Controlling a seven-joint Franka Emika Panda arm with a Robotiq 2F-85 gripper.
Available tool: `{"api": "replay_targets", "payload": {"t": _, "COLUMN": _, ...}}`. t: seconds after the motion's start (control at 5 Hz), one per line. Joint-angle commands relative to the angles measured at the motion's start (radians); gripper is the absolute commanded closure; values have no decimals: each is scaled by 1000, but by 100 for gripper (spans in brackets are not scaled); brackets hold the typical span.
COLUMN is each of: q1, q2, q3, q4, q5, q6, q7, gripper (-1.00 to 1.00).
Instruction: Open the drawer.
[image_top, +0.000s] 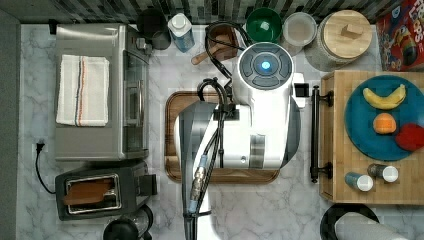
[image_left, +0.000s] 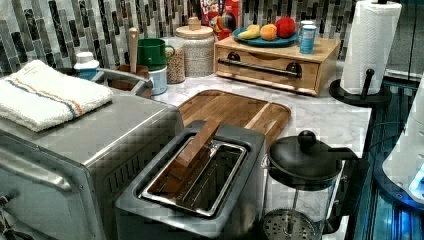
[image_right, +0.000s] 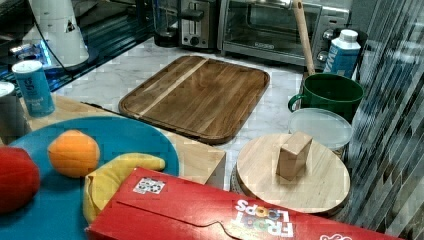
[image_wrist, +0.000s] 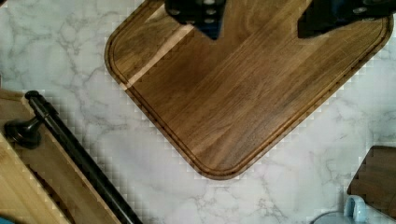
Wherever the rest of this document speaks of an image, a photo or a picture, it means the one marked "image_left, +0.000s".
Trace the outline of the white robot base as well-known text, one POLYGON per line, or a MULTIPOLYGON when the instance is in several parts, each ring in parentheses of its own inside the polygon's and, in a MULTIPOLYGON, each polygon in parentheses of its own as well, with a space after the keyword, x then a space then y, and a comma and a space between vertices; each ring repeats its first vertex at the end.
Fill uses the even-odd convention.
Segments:
POLYGON ((423 210, 424 205, 424 79, 419 87, 405 128, 382 164, 388 192, 405 205, 423 210))

